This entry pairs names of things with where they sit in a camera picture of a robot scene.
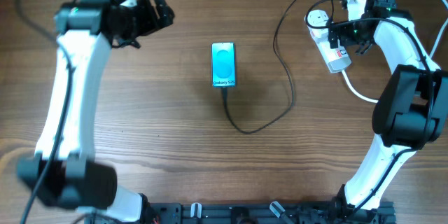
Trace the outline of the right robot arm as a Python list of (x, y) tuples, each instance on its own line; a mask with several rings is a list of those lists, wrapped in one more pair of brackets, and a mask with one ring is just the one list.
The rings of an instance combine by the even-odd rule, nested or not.
[(410, 13), (396, 0), (343, 0), (346, 22), (328, 21), (331, 48), (377, 45), (391, 70), (372, 114), (374, 141), (360, 168), (344, 187), (355, 214), (376, 209), (407, 159), (436, 140), (447, 118), (447, 72), (432, 61), (414, 31)]

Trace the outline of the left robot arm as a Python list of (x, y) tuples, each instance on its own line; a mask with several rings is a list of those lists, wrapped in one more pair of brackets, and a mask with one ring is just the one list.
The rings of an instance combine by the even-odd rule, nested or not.
[(55, 14), (55, 33), (32, 22), (22, 0), (15, 0), (15, 10), (57, 46), (43, 131), (34, 156), (17, 164), (31, 200), (77, 210), (89, 223), (159, 223), (160, 215), (145, 195), (120, 186), (115, 169), (95, 160), (94, 123), (111, 51), (138, 48), (139, 37), (173, 24), (173, 10), (165, 0), (71, 0)]

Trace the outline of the Galaxy smartphone teal screen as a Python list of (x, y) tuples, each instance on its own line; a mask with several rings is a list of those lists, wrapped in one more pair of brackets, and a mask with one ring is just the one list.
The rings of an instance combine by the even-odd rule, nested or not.
[(233, 42), (211, 45), (212, 86), (215, 88), (236, 85), (235, 44)]

